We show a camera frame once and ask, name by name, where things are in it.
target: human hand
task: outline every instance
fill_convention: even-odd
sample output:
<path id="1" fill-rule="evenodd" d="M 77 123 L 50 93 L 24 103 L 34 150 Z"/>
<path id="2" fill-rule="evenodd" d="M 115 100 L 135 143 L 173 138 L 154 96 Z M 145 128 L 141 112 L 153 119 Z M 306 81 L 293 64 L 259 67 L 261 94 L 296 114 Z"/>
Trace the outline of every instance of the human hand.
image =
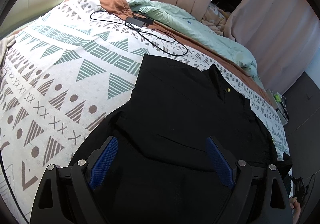
<path id="1" fill-rule="evenodd" d="M 300 207 L 300 203 L 297 201 L 297 198 L 289 198 L 289 203 L 290 203 L 290 207 L 291 209 L 295 209 L 294 214 L 292 216 L 293 218 L 293 224 L 297 224 L 300 213 L 301 213 L 301 207 Z"/>

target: black garment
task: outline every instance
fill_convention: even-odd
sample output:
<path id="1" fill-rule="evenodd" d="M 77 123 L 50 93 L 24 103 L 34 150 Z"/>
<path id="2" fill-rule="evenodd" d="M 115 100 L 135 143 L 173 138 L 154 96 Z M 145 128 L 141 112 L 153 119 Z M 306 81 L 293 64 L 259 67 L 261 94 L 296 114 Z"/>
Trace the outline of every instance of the black garment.
<path id="1" fill-rule="evenodd" d="M 94 190 L 112 224 L 214 222 L 230 191 L 210 165 L 208 136 L 216 136 L 237 160 L 276 164 L 270 133 L 219 69 L 212 65 L 200 72 L 145 55 L 131 99 L 78 149 L 70 165 L 86 159 L 109 135 L 118 138 L 118 153 Z"/>

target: black cable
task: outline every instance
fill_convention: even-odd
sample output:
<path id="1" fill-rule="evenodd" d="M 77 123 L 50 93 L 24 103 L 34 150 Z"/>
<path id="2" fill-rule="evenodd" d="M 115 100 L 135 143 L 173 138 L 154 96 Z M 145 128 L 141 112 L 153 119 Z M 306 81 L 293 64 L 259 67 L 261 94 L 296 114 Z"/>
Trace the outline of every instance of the black cable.
<path id="1" fill-rule="evenodd" d="M 1 64 L 0 71 L 2 71 L 2 70 L 4 69 L 4 61 L 5 61 L 5 55 L 4 55 L 4 57 L 3 57 L 3 61 L 2 61 L 2 64 Z M 3 78 L 4 78 L 4 75 L 3 75 L 3 77 L 0 77 L 0 87 L 1 87 L 1 84 L 2 84 L 2 79 L 3 79 Z M 9 188 L 10 193 L 11 193 L 11 196 L 12 196 L 12 198 L 13 198 L 13 200 L 14 200 L 14 202 L 15 202 L 18 210 L 19 210 L 19 212 L 21 213 L 21 215 L 22 215 L 22 217 L 24 218 L 25 222 L 26 222 L 27 224 L 30 224 L 29 221 L 27 220 L 27 218 L 25 217 L 25 215 L 23 214 L 22 209 L 20 208 L 20 206 L 19 206 L 19 204 L 18 204 L 18 202 L 17 202 L 17 199 L 16 199 L 16 197 L 15 197 L 14 194 L 13 194 L 13 190 L 12 190 L 12 188 L 11 188 L 11 185 L 10 185 L 10 183 L 9 183 L 7 174 L 6 174 L 5 169 L 4 169 L 3 160 L 2 160 L 2 154 L 1 154 L 1 149 L 0 149 L 0 166 L 1 166 L 1 171 L 2 171 L 2 174 L 3 174 L 3 176 L 4 176 L 5 182 L 7 183 L 7 186 L 8 186 L 8 188 Z"/>
<path id="2" fill-rule="evenodd" d="M 117 17 L 117 16 L 115 16 L 115 17 L 118 18 L 118 19 L 120 19 L 120 20 L 122 20 L 122 21 L 124 21 L 124 24 L 123 24 L 123 23 L 120 23 L 120 22 L 110 21 L 110 20 L 102 20 L 102 19 L 92 18 L 92 15 L 93 15 L 93 14 L 102 13 L 102 12 L 106 12 L 106 11 L 103 11 L 103 10 L 102 10 L 102 11 L 96 11 L 96 12 L 92 13 L 92 14 L 90 15 L 90 20 L 91 20 L 91 21 L 102 21 L 102 22 L 110 22 L 110 23 L 119 24 L 119 25 L 125 25 L 125 26 L 128 27 L 129 29 L 137 32 L 142 38 L 146 39 L 149 43 L 151 43 L 152 46 L 160 49 L 161 51 L 163 51 L 163 52 L 165 52 L 165 53 L 167 53 L 167 54 L 170 54 L 170 55 L 172 55 L 172 56 L 175 56 L 175 57 L 184 56 L 184 55 L 186 55 L 186 54 L 189 52 L 188 48 L 187 48 L 183 43 L 181 43 L 181 42 L 179 42 L 178 40 L 176 40 L 175 36 L 173 36 L 173 35 L 170 34 L 170 33 L 161 31 L 161 30 L 159 30 L 159 29 L 156 29 L 156 30 L 160 31 L 161 33 L 166 34 L 168 37 L 171 37 L 174 41 L 168 41 L 168 40 L 163 39 L 163 38 L 161 38 L 161 37 L 159 37 L 159 36 L 157 36 L 157 35 L 155 35 L 155 34 L 153 34 L 153 33 L 144 32 L 144 31 L 142 31 L 142 30 L 139 29 L 139 28 L 135 28 L 132 24 L 130 24 L 129 22 L 127 22 L 127 21 L 125 21 L 125 20 L 123 20 L 123 19 L 121 19 L 120 17 Z M 159 46 L 155 45 L 153 42 L 151 42 L 148 38 L 146 38 L 145 36 L 143 36 L 141 33 L 145 33 L 145 34 L 148 34 L 148 35 L 153 35 L 153 36 L 155 36 L 156 38 L 158 38 L 158 39 L 160 39 L 160 40 L 162 40 L 162 41 L 165 41 L 165 42 L 169 42 L 169 43 L 177 42 L 177 43 L 181 44 L 181 45 L 186 49 L 186 52 L 183 53 L 183 54 L 172 54 L 172 53 L 170 53 L 170 52 L 167 52 L 167 51 L 163 50 L 162 48 L 160 48 Z"/>
<path id="3" fill-rule="evenodd" d="M 300 217 L 299 217 L 299 219 L 298 219 L 298 223 L 300 223 L 300 220 L 301 220 L 302 214 L 303 214 L 303 212 L 304 212 L 304 210 L 305 210 L 305 208 L 306 208 L 306 206 L 307 206 L 307 204 L 308 204 L 308 202 L 309 202 L 309 199 L 310 199 L 310 197 L 311 197 L 311 193 L 312 193 L 313 187 L 315 186 L 315 182 L 316 182 L 316 174 L 314 173 L 314 174 L 311 176 L 311 179 L 310 179 L 310 181 L 309 181 L 309 183 L 308 183 L 308 185 L 307 185 L 307 189 L 310 187 L 310 183 L 311 183 L 311 180 L 312 180 L 312 177 L 313 177 L 313 176 L 314 176 L 314 179 L 313 179 L 312 188 L 311 188 L 311 191 L 310 191 L 310 194 L 309 194 L 308 200 L 307 200 L 306 204 L 304 205 L 303 210 L 302 210 L 302 212 L 301 212 L 301 214 L 300 214 Z"/>

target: green object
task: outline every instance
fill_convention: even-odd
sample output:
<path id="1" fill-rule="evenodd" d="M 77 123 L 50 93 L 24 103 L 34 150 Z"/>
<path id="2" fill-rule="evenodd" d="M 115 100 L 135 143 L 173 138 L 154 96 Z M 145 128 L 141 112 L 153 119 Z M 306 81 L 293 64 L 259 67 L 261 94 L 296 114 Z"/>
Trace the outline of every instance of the green object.
<path id="1" fill-rule="evenodd" d="M 257 62 L 252 53 L 241 44 L 229 38 L 216 35 L 209 27 L 198 22 L 185 10 L 167 3 L 151 1 L 150 4 L 131 1 L 132 11 L 148 14 L 148 17 L 167 25 L 180 33 L 200 42 L 221 56 L 242 67 L 250 76 L 258 75 Z"/>
<path id="2" fill-rule="evenodd" d="M 278 103 L 281 102 L 281 97 L 280 97 L 279 93 L 274 94 L 273 96 L 275 97 L 275 100 L 276 100 Z"/>

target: white wall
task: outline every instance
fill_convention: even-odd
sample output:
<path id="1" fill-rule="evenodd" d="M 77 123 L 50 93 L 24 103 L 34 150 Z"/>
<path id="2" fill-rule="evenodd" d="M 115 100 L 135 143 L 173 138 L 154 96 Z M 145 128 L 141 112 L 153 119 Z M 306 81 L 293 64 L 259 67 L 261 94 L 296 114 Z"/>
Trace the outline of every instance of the white wall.
<path id="1" fill-rule="evenodd" d="M 314 83 L 320 89 L 320 49 L 317 51 L 316 55 L 313 57 L 311 63 L 306 69 L 306 73 L 314 81 Z"/>

